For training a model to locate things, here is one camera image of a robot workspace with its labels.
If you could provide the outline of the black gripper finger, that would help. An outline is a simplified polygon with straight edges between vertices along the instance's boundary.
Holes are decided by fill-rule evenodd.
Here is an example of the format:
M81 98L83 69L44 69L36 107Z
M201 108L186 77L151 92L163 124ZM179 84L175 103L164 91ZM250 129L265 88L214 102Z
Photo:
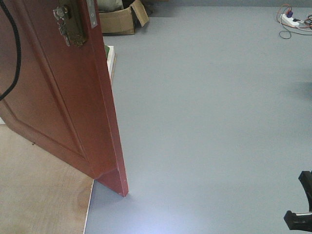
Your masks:
M284 220L290 230L311 231L312 230L312 213L293 213L287 211Z
M305 194L307 196L309 211L312 211L312 173L310 171L302 171L299 175L299 181L301 182Z

